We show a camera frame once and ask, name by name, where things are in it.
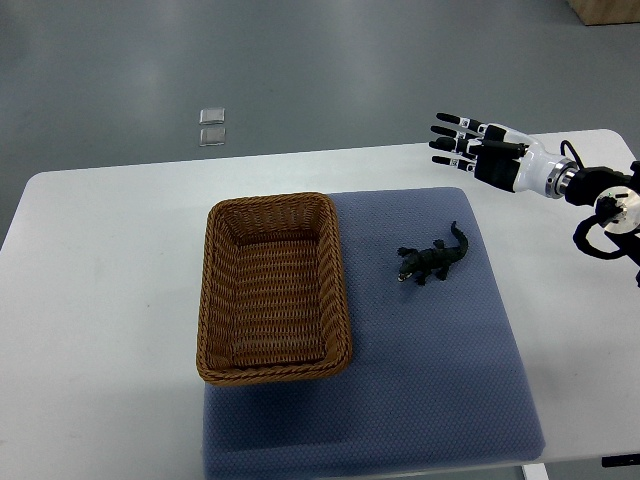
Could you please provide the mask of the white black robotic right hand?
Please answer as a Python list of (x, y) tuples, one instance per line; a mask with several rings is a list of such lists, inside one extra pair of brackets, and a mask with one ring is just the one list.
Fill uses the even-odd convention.
[(548, 152), (532, 136), (496, 123), (439, 112), (429, 146), (432, 162), (470, 173), (480, 182), (510, 193), (532, 191), (547, 198), (564, 195), (579, 164)]

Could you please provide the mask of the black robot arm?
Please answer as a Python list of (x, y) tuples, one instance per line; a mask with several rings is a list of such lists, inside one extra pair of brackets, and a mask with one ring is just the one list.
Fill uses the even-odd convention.
[[(558, 191), (568, 203), (594, 208), (573, 234), (582, 253), (607, 261), (628, 257), (639, 265), (639, 161), (633, 161), (630, 169), (631, 174), (608, 167), (568, 169), (559, 180)], [(590, 243), (588, 234), (595, 226), (616, 250), (604, 251)]]

